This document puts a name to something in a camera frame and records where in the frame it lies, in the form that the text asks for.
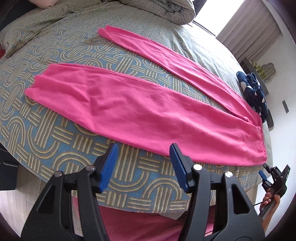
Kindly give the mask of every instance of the curtain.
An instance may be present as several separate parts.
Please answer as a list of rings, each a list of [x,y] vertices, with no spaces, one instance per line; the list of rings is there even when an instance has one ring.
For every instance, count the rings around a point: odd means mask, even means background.
[[[216,37],[240,63],[257,61],[281,35],[262,0],[245,0]]]

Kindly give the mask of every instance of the pillow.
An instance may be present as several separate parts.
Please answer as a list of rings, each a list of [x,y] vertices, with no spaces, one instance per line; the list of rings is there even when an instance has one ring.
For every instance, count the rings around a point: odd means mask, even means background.
[[[5,50],[5,56],[10,57],[59,20],[100,3],[100,0],[59,0],[53,7],[36,8],[24,14],[0,32],[0,45]]]
[[[31,3],[35,4],[39,8],[49,8],[54,6],[59,0],[29,0]]]

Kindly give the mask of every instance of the white polka dot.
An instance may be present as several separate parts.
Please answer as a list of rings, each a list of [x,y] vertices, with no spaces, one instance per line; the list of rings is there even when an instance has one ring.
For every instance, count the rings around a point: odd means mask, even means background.
[[[244,91],[247,87],[245,82],[241,82],[242,91]]]

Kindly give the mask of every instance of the bed sheet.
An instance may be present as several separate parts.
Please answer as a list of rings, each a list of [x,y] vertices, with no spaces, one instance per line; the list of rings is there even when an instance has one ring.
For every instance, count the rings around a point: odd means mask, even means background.
[[[41,13],[33,14],[37,19]],[[226,47],[197,26],[176,25],[117,1],[84,6],[59,20],[52,20],[50,25],[39,28],[38,33],[11,57],[0,60],[0,141],[22,165],[44,181],[49,180],[56,170],[72,173],[94,163],[96,157],[104,154],[108,145],[114,142],[85,130],[24,95],[24,90],[34,83],[34,76],[49,64],[76,63],[111,69],[224,110],[160,66],[99,36],[98,28],[107,24],[171,48],[199,63],[242,94],[236,79],[236,72],[242,68]],[[272,165],[266,123],[263,129],[268,163]],[[180,189],[169,157],[117,144],[119,159],[108,188],[97,194],[100,205],[148,213],[185,211],[188,208],[190,195]],[[258,177],[261,166],[201,164],[211,172],[233,172],[245,191],[261,182]]]

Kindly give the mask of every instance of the light wood floor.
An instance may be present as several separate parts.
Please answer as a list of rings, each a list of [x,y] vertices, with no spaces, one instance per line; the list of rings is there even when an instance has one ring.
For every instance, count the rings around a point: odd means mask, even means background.
[[[19,165],[16,190],[0,191],[0,213],[19,236],[33,205],[45,185],[46,182],[22,165]],[[257,186],[249,190],[247,195],[254,204]],[[75,209],[72,209],[72,212],[75,233],[83,236],[79,214]]]

